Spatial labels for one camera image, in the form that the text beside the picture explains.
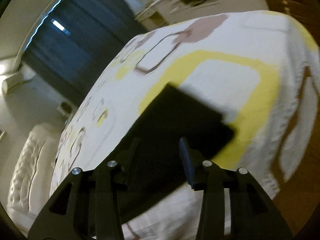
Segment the light fixture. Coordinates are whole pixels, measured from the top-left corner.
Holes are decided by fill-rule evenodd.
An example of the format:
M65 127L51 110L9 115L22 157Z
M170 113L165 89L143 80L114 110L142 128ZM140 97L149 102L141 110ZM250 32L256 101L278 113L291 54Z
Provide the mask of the light fixture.
M44 20L48 17L49 13L51 13L51 12L54 10L54 8L56 8L56 6L57 6L61 1L62 1L62 0L59 0L54 6L52 6L52 8L50 9L50 11L48 11L47 14L43 17L42 21L41 21L41 22L39 23L39 25L36 27L34 33L31 35L30 40L29 40L29 42L26 44L26 46L25 46L25 48L24 48L23 51L25 51L25 50L27 49L27 47L29 46L29 44L30 44L31 41L32 41L32 38L36 35L39 27L43 24Z
M0 75L6 72L8 66L6 62L0 62Z
M55 19L52 19L51 22L54 26L56 26L59 30L63 31L66 35L70 36L70 32L67 31L65 27L63 27L60 23L58 23Z
M2 83L3 81L8 77L9 75L0 75L0 96L6 94L8 88L7 86L3 86Z

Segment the sheet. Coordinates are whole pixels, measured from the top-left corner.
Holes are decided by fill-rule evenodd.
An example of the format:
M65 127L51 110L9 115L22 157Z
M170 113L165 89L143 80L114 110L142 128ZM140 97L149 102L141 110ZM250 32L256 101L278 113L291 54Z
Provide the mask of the sheet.
M72 168L94 169L171 82L222 112L236 129L213 161L247 168L273 198L308 144L319 73L312 36L276 12L224 13L138 35L106 67L63 131L50 194ZM194 238L201 194L187 185L177 189L123 225L126 239Z

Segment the dark blue curtain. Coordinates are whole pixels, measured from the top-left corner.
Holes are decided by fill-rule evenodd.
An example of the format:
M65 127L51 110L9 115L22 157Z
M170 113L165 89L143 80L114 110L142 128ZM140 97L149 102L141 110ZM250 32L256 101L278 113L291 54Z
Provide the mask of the dark blue curtain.
M80 105L124 45L145 32L124 0L63 0L39 27L22 60Z

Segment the screw head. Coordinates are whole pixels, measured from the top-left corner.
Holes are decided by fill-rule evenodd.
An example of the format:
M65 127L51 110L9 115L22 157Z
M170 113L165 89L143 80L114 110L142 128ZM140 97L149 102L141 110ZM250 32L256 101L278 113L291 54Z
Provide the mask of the screw head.
M81 173L81 168L74 168L71 172L73 175L78 175L79 173Z
M240 168L238 171L240 174L243 174L243 175L248 173L248 170L246 168Z
M116 161L109 161L108 163L107 163L107 165L109 166L109 167L115 167L115 166L117 166L117 162Z
M202 162L202 165L203 165L203 166L206 166L206 167L210 167L210 166L212 165L212 162L206 160L206 161L203 161L203 162Z

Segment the floor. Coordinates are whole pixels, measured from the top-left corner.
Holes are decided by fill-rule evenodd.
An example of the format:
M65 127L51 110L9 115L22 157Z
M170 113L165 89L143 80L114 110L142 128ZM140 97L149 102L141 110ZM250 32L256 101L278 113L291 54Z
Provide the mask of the floor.
M12 174L29 132L36 124L50 123L63 130L65 119L56 110L54 93L40 78L12 88L0 96L0 201L5 207Z
M305 156L274 203L296 235L320 202L320 107Z

